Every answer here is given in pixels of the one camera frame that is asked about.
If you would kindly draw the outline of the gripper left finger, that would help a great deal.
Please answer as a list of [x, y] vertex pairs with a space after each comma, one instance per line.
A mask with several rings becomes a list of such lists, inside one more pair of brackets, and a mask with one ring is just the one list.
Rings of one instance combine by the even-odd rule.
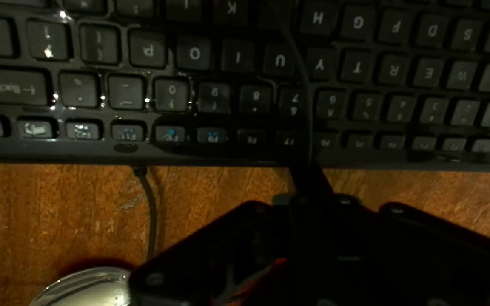
[[130, 306], [312, 306], [300, 213], [312, 207], [312, 164], [290, 173], [295, 194], [245, 202], [135, 269]]

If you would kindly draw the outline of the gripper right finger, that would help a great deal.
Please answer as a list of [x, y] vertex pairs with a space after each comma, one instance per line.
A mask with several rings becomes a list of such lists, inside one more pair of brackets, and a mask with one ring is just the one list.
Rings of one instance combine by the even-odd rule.
[[490, 238], [403, 203], [372, 211], [312, 164], [311, 301], [490, 306]]

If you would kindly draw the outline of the silver computer mouse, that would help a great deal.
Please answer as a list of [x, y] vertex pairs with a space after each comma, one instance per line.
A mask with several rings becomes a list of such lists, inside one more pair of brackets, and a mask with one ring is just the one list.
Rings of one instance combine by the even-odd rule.
[[29, 306], [128, 306], [130, 271], [101, 266], [62, 277], [43, 289]]

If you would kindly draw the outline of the black computer keyboard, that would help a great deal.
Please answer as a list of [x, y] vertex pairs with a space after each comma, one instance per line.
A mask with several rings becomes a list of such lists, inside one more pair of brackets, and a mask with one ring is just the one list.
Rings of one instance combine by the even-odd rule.
[[490, 172], [490, 0], [0, 0], [0, 162]]

